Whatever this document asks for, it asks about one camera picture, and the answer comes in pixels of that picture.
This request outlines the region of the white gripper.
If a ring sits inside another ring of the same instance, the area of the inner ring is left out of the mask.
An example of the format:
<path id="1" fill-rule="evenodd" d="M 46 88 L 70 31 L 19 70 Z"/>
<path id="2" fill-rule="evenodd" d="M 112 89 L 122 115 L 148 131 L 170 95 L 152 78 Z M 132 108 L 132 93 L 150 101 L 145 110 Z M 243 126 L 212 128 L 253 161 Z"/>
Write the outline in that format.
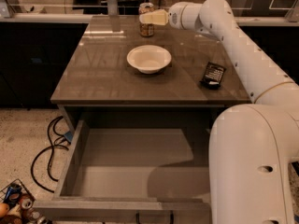
<path id="1" fill-rule="evenodd" d="M 154 25 L 167 25 L 181 30 L 199 30 L 202 23 L 199 18 L 202 5 L 190 2 L 178 2 L 171 6 L 168 13 L 164 9 L 154 10 L 139 16 L 139 21 Z"/>

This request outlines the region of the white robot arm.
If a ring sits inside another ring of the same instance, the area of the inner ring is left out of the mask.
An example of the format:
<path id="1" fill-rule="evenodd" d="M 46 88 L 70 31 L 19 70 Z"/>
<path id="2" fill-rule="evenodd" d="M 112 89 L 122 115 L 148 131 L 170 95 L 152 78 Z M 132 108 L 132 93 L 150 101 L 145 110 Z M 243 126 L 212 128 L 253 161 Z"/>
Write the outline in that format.
<path id="1" fill-rule="evenodd" d="M 212 223 L 296 224 L 289 166 L 299 154 L 299 86 L 241 30 L 225 0 L 179 2 L 139 19 L 215 36 L 249 95 L 211 129 Z"/>

